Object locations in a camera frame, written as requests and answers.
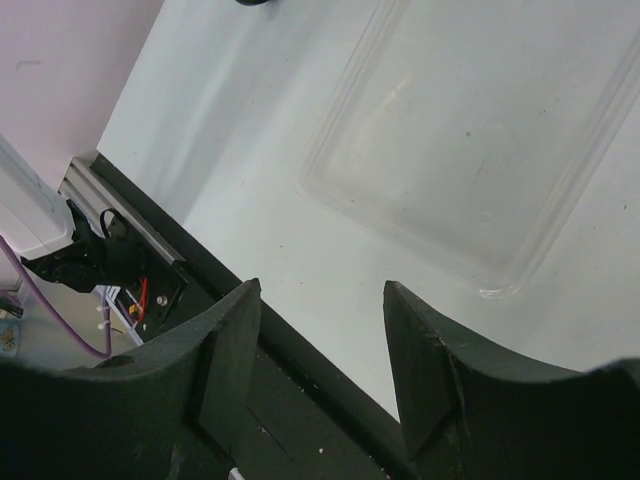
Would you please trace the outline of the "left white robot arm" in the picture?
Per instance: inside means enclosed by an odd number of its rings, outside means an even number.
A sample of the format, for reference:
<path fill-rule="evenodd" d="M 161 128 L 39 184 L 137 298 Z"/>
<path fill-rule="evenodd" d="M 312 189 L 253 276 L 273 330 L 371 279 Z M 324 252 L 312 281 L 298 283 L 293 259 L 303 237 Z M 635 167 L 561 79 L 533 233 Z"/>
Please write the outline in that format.
<path fill-rule="evenodd" d="M 39 278 L 89 293 L 129 287 L 146 276 L 141 242 L 94 232 L 71 199 L 54 191 L 6 138 L 1 139 L 1 238 Z"/>

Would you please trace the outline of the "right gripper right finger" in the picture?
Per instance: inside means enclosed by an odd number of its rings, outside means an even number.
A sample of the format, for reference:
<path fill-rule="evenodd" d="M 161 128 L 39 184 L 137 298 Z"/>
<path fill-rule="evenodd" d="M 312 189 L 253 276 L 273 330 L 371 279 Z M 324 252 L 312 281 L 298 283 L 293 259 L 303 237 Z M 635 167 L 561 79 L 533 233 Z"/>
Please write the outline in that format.
<path fill-rule="evenodd" d="M 576 372 L 501 346 L 407 287 L 384 322 L 410 461 L 423 479 L 635 479 L 639 363 Z"/>

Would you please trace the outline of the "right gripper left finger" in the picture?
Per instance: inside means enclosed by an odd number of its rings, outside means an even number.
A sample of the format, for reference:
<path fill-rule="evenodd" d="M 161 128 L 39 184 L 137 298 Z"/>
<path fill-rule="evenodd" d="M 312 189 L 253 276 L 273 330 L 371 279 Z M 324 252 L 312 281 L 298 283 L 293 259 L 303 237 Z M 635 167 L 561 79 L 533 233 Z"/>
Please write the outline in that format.
<path fill-rule="evenodd" d="M 209 309 L 93 368 L 1 364 L 5 479 L 225 479 L 230 453 L 191 423 L 198 350 L 222 326 Z"/>

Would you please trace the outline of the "dark grey mug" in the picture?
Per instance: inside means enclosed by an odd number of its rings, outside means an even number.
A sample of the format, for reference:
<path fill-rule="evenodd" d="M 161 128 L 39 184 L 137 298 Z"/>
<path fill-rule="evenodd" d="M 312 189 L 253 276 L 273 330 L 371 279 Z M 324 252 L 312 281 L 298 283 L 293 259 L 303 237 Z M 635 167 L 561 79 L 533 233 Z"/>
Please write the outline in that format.
<path fill-rule="evenodd" d="M 237 3 L 243 6 L 259 6 L 269 2 L 270 0 L 236 0 Z"/>

